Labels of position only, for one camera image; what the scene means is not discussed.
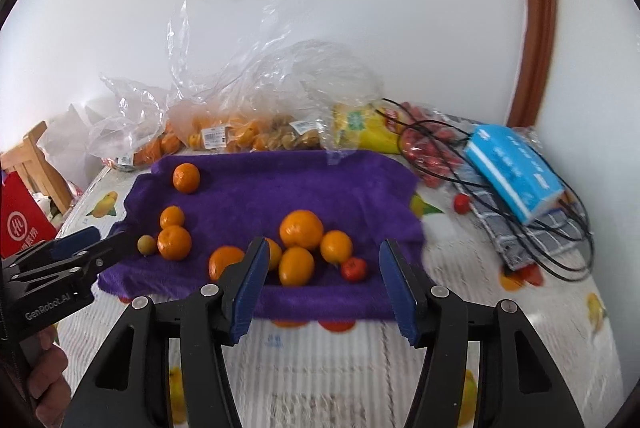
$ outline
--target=black wire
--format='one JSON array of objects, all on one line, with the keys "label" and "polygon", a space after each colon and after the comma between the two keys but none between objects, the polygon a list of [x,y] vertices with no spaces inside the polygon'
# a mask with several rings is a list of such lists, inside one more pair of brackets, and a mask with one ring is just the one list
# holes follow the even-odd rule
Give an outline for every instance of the black wire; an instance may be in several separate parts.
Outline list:
[{"label": "black wire", "polygon": [[[494,212],[495,214],[500,215],[506,222],[508,228],[510,229],[512,235],[514,236],[514,238],[516,238],[517,242],[519,243],[520,247],[540,266],[542,267],[546,272],[548,272],[550,275],[553,275],[554,277],[558,278],[559,280],[563,280],[563,281],[567,281],[567,282],[578,282],[578,281],[582,281],[585,280],[586,278],[589,277],[589,275],[591,274],[591,271],[593,269],[593,264],[594,264],[594,259],[595,259],[595,247],[593,244],[593,236],[591,234],[591,225],[590,225],[590,220],[589,220],[589,216],[588,213],[586,211],[586,208],[582,202],[582,200],[580,199],[580,196],[574,191],[574,189],[564,180],[562,179],[562,177],[560,177],[558,175],[558,173],[552,168],[552,166],[548,163],[548,161],[540,154],[538,154],[540,156],[540,158],[546,163],[546,165],[548,166],[549,170],[551,170],[551,172],[553,174],[555,174],[556,177],[558,177],[558,179],[562,182],[562,184],[564,185],[564,187],[570,192],[571,196],[573,196],[577,201],[578,204],[580,205],[580,208],[583,210],[583,214],[579,214],[577,212],[575,212],[575,210],[572,208],[571,205],[569,205],[568,203],[564,202],[562,199],[559,199],[559,204],[562,208],[562,211],[564,212],[565,216],[566,216],[566,220],[561,223],[558,226],[552,227],[549,226],[545,223],[543,223],[542,221],[536,219],[531,225],[528,226],[529,230],[538,230],[538,231],[547,231],[548,233],[552,233],[554,235],[558,235],[559,237],[571,241],[571,242],[583,242],[583,241],[587,241],[588,246],[589,246],[589,259],[588,261],[584,264],[584,266],[582,267],[569,267],[567,265],[561,264],[561,262],[556,261],[555,259],[553,259],[544,249],[540,248],[540,246],[538,246],[538,240],[535,238],[534,235],[531,235],[530,233],[527,233],[524,229],[524,227],[522,226],[521,222],[517,219],[517,217],[513,214],[513,212],[511,212],[511,210],[509,209],[509,207],[507,206],[507,204],[504,202],[504,200],[495,192],[493,186],[491,185],[491,183],[488,182],[488,180],[486,180],[486,178],[484,178],[484,176],[482,176],[482,174],[478,173],[478,176],[481,179],[481,183],[477,183],[477,182],[472,182],[472,181],[465,181],[463,179],[460,178],[460,176],[457,173],[457,168],[453,167],[451,165],[451,163],[449,162],[449,160],[447,159],[447,156],[444,154],[444,151],[442,150],[442,147],[446,147],[450,153],[453,153],[455,156],[457,156],[458,158],[460,158],[463,162],[466,163],[466,159],[459,153],[459,151],[456,150],[455,147],[460,147],[462,145],[465,145],[466,142],[468,142],[469,138],[471,137],[471,134],[469,134],[466,131],[463,131],[462,129],[452,125],[451,123],[447,123],[445,121],[439,121],[437,119],[417,119],[418,116],[414,116],[413,113],[411,112],[411,110],[407,109],[404,105],[399,104],[393,100],[390,100],[388,98],[383,98],[383,101],[388,102],[392,105],[397,106],[398,108],[402,109],[411,119],[414,120],[413,123],[404,123],[403,121],[400,121],[399,119],[395,119],[392,118],[391,116],[386,115],[385,113],[383,113],[382,111],[380,111],[379,109],[375,109],[376,112],[380,115],[382,115],[385,119],[389,119],[389,121],[392,121],[402,127],[404,127],[402,129],[402,131],[398,134],[398,150],[402,156],[402,158],[415,170],[417,170],[418,172],[430,175],[432,177],[435,177],[437,179],[441,179],[441,180],[445,180],[445,181],[449,181],[452,183],[456,183],[459,184],[460,186],[462,186],[462,188],[465,190],[465,192],[471,197],[473,198],[475,201],[479,202],[482,206],[484,206],[485,208],[491,210],[492,212]],[[448,143],[446,141],[443,141],[442,139],[439,139],[437,137],[437,135],[435,135],[428,127],[426,127],[425,125],[427,123],[434,123],[437,125],[440,125],[442,127],[448,127],[451,129],[454,129],[456,131],[458,131],[463,137],[462,139],[458,140],[458,141],[454,141],[451,143]],[[404,150],[404,148],[402,148],[402,144],[403,144],[403,138],[404,135],[407,133],[407,131],[417,131],[418,133],[420,133],[421,135],[423,135],[423,137],[428,138],[428,140],[430,140],[431,145],[433,145],[438,154],[439,154],[439,161],[442,161],[443,164],[447,167],[447,169],[449,170],[449,172],[451,173],[451,175],[453,177],[447,177],[441,174],[438,174],[436,172],[433,172],[431,170],[428,170],[422,166],[420,166],[419,164],[417,164],[414,160],[412,160],[406,153],[406,151]],[[483,199],[481,199],[478,195],[476,195],[475,192],[473,192],[473,190],[471,190],[469,187],[474,187],[474,188],[481,188],[487,191],[487,193],[489,193],[492,198],[494,199],[494,202],[496,203],[496,205],[498,207],[494,207],[493,205],[485,202]],[[561,231],[562,228],[564,228],[569,221],[573,221],[578,227],[579,229],[582,231],[582,236],[580,238],[573,238],[569,235],[567,235],[566,233],[564,233],[564,231]],[[559,273],[556,273],[553,269],[551,269],[550,267],[548,267],[548,265],[545,264],[545,262],[542,262],[542,259],[539,255],[537,255],[536,253],[534,253],[534,251],[537,251],[539,255],[542,256],[542,258],[547,259],[551,264],[559,267],[560,269],[567,271],[569,273],[584,273],[583,275],[580,275],[577,278],[569,278],[569,277],[565,277],[563,275],[560,275]]]}]

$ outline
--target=purple cloth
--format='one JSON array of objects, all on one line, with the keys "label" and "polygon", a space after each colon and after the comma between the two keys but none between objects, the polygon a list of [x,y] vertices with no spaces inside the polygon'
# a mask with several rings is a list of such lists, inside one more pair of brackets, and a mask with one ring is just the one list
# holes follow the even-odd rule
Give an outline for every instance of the purple cloth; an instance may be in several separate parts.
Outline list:
[{"label": "purple cloth", "polygon": [[[349,283],[340,270],[315,254],[316,269],[304,287],[283,287],[277,271],[267,275],[254,316],[282,320],[393,319],[378,267],[378,248],[398,240],[410,263],[420,264],[424,235],[409,209],[417,177],[381,154],[359,150],[329,165],[324,151],[281,151],[233,155],[169,156],[140,175],[124,201],[126,218],[115,224],[136,236],[159,232],[160,212],[178,205],[193,247],[180,262],[131,253],[100,274],[107,293],[133,298],[158,293],[183,298],[209,282],[209,255],[220,246],[246,249],[264,235],[280,243],[278,228],[289,212],[311,210],[325,231],[342,230],[354,256],[369,264],[370,276]],[[199,189],[184,195],[172,186],[180,163],[200,169]]]}]

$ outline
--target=chair backrest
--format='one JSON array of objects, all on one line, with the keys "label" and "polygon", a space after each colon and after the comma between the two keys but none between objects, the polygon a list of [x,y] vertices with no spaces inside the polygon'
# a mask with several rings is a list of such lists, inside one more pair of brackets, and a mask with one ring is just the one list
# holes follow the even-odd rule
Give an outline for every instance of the chair backrest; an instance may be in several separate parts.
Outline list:
[{"label": "chair backrest", "polygon": [[29,131],[20,145],[0,154],[0,166],[5,172],[17,172],[30,192],[40,192],[53,199],[58,209],[64,213],[71,205],[72,195],[65,179],[44,159],[44,154],[36,146],[41,135],[47,130],[44,121]]}]

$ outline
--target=human hand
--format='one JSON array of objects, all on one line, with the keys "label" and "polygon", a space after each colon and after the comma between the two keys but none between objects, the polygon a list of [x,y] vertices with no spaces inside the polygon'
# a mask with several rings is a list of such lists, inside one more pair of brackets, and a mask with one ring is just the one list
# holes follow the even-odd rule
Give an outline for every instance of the human hand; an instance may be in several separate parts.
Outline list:
[{"label": "human hand", "polygon": [[62,377],[68,360],[63,350],[54,345],[56,329],[47,327],[37,334],[43,353],[38,358],[29,378],[29,393],[38,400],[36,417],[46,428],[59,428],[66,407],[71,401],[71,388]]}]

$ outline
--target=red bag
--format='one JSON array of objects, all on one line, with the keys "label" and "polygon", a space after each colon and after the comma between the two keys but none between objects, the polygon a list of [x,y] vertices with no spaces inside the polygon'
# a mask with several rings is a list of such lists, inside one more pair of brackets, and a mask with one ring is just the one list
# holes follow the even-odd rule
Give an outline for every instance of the red bag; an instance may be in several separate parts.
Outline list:
[{"label": "red bag", "polygon": [[2,183],[0,207],[0,256],[3,259],[39,241],[50,241],[56,228],[34,201],[17,172]]}]

